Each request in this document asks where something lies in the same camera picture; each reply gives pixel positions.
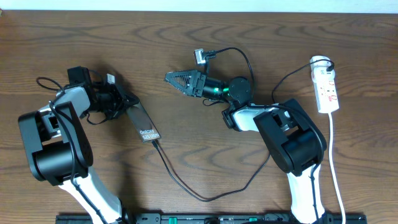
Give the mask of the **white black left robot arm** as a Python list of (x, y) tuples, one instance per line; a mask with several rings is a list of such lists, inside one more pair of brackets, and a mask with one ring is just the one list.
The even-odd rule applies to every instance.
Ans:
[(93, 151), (80, 119), (90, 112), (114, 119), (138, 105), (138, 97), (109, 82), (71, 81), (55, 91), (48, 105), (18, 119), (32, 175), (68, 192), (93, 223), (135, 223), (135, 216), (94, 170)]

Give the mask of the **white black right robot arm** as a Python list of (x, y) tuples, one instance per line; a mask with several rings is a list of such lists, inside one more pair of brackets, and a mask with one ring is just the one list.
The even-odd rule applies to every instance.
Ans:
[(270, 156), (288, 177), (291, 213), (300, 223), (322, 223), (319, 170), (326, 141), (295, 99), (282, 104), (255, 105), (247, 78), (210, 78), (198, 70), (169, 72), (165, 81), (192, 97), (228, 103), (223, 120), (235, 131), (259, 132)]

